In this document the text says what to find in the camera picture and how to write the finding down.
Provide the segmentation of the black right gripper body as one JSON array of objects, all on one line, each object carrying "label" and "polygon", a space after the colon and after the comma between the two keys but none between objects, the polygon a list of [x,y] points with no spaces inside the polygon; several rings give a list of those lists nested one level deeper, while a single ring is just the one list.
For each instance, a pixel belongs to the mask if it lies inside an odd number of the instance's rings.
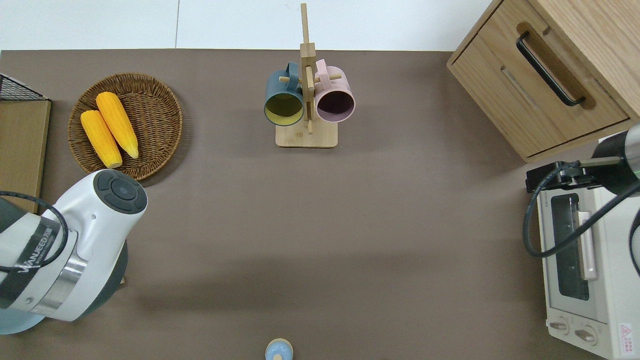
[{"label": "black right gripper body", "polygon": [[574,191],[596,189],[602,184],[583,167],[571,167],[569,162],[555,161],[526,172],[525,189],[532,194],[535,189],[542,191]]}]

